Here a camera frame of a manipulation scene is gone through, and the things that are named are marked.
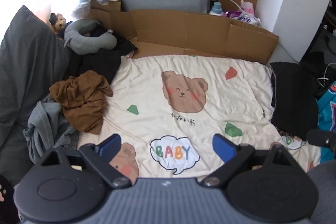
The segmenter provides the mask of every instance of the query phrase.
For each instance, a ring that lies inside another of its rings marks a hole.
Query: gray fabric
[[[79,136],[78,131],[64,118],[62,106],[50,95],[37,102],[28,119],[28,128],[23,130],[23,135],[33,163],[38,162],[51,147],[76,149]]]
[[[0,175],[16,184],[31,167],[22,130],[36,103],[62,80],[68,66],[63,41],[25,6],[0,45]]]
[[[85,37],[84,34],[93,31],[99,23],[94,19],[80,19],[66,27],[64,46],[69,46],[76,54],[94,54],[100,48],[112,50],[117,45],[117,39],[110,33],[99,37]]]
[[[319,190],[319,202],[311,221],[314,224],[336,222],[336,160],[324,162],[310,171],[309,177]]]
[[[23,129],[24,127],[15,123],[0,149],[0,173],[12,186],[18,184],[33,166],[22,134]]]

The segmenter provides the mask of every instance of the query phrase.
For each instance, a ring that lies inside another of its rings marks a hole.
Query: bear face print
[[[163,94],[174,110],[183,113],[203,110],[208,90],[208,83],[203,78],[189,78],[173,71],[164,71],[161,77]]]
[[[139,167],[135,160],[136,155],[132,145],[123,143],[118,154],[110,161],[110,165],[128,177],[132,184],[134,184],[139,177]]]

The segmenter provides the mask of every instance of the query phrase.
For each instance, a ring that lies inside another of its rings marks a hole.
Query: paw print
[[[1,189],[2,189],[2,186],[1,186],[1,184],[0,184],[0,202],[4,202],[4,201],[5,201],[5,198],[4,198],[3,195],[6,194],[6,190],[3,189],[3,190],[2,190],[2,193],[1,193]]]

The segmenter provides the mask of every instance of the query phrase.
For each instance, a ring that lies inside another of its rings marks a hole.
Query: brown cloth
[[[62,105],[64,117],[79,132],[98,134],[103,124],[105,95],[113,92],[106,78],[95,71],[56,82],[50,96]]]

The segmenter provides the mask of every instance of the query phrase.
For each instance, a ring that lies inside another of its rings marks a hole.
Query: gray neck pillow
[[[97,53],[100,48],[112,50],[117,45],[117,39],[111,33],[106,32],[99,37],[84,36],[98,25],[99,22],[94,19],[80,19],[71,23],[64,32],[64,47],[70,47],[79,55]]]

